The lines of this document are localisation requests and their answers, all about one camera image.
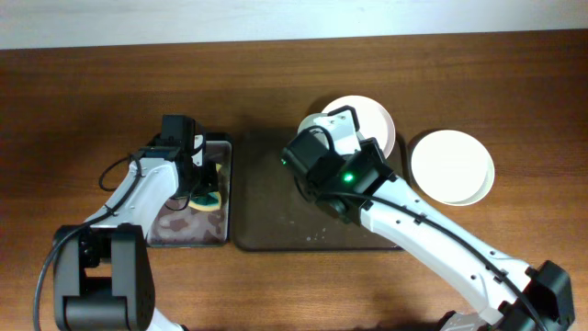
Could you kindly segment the green yellow sponge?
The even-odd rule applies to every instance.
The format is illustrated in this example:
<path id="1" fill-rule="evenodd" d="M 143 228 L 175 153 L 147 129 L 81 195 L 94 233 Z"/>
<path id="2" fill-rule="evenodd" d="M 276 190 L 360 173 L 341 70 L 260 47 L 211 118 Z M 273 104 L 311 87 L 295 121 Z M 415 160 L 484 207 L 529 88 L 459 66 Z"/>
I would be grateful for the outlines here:
<path id="1" fill-rule="evenodd" d="M 201 177 L 192 191 L 188 207 L 197 211 L 218 211 L 222 205 L 219 181 L 221 165 L 207 162 L 200 170 Z"/>

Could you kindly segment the cream white plate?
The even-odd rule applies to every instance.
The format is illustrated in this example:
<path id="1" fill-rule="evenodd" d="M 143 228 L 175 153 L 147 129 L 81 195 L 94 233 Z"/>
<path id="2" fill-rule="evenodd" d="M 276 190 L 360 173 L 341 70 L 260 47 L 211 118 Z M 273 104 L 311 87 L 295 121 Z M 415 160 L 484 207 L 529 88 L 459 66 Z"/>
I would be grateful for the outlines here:
<path id="1" fill-rule="evenodd" d="M 468 206 L 483 200 L 495 180 L 489 151 L 463 131 L 426 134 L 413 147 L 411 170 L 421 191 L 451 206 Z"/>

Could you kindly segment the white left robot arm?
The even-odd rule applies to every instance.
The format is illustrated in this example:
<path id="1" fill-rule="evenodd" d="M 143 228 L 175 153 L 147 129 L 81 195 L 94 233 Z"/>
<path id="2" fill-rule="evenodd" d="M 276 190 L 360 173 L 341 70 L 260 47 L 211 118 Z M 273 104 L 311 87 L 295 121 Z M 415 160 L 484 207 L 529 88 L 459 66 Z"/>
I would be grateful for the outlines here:
<path id="1" fill-rule="evenodd" d="M 196 163 L 182 147 L 146 147 L 109 200 L 80 225 L 54 235 L 44 270 L 53 272 L 55 324 L 61 330 L 181 330 L 155 304 L 148 237 L 167 201 L 209 211 L 222 206 L 221 165 Z"/>

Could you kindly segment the dark brown serving tray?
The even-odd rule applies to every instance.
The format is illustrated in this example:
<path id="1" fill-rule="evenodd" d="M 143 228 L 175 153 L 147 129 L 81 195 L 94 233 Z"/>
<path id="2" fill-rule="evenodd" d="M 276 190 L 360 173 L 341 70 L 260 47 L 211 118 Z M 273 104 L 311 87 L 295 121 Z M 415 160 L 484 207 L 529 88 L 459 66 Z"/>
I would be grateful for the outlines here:
<path id="1" fill-rule="evenodd" d="M 296 133 L 295 128 L 255 129 L 236 140 L 231 241 L 248 252 L 399 251 L 391 241 L 304 200 L 280 161 Z"/>

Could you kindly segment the pale green plate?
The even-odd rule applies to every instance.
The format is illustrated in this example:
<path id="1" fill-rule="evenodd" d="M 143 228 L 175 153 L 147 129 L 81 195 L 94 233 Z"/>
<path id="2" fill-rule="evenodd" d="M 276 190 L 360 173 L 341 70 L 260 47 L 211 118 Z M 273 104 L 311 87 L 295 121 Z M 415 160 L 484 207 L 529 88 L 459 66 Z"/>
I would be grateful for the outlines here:
<path id="1" fill-rule="evenodd" d="M 316 123 L 314 121 L 322 117 L 325 117 L 324 113 L 312 113 L 306 118 L 304 118 L 298 127 L 297 134 L 300 134 L 309 127 L 316 126 Z"/>

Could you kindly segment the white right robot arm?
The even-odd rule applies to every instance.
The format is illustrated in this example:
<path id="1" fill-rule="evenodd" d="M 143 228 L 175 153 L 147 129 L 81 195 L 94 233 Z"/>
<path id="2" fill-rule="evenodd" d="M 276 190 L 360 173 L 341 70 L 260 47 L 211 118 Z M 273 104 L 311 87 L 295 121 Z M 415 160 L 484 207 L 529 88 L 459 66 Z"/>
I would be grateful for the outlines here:
<path id="1" fill-rule="evenodd" d="M 569 274 L 509 257 L 422 201 L 388 166 L 375 140 L 339 152 L 304 133 L 283 158 L 311 200 L 346 222 L 398 244 L 474 309 L 474 327 L 567 330 L 575 320 Z"/>

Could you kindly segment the pink plate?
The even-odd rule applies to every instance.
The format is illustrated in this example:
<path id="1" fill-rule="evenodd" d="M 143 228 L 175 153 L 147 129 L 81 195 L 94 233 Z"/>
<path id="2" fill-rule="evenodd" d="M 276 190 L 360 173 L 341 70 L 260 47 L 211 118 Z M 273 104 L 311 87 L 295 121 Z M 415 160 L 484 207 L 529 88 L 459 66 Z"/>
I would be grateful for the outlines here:
<path id="1" fill-rule="evenodd" d="M 343 106 L 356 110 L 359 132 L 364 138 L 375 138 L 383 154 L 388 158 L 396 141 L 396 128 L 389 112 L 372 98 L 344 96 L 330 102 L 322 113 L 329 113 Z"/>

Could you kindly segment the metal wash tray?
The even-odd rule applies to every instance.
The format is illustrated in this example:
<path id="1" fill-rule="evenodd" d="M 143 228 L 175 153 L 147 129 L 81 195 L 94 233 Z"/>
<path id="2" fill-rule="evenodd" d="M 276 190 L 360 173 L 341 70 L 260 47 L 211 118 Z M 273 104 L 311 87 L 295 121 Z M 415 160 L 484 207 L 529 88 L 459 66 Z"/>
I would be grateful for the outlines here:
<path id="1" fill-rule="evenodd" d="M 168 200 L 158 212 L 147 243 L 153 247 L 224 245 L 228 241 L 232 188 L 232 142 L 227 137 L 208 138 L 206 152 L 193 157 L 195 165 L 204 160 L 221 165 L 219 173 L 222 205 L 218 211 L 197 211 L 189 199 Z"/>

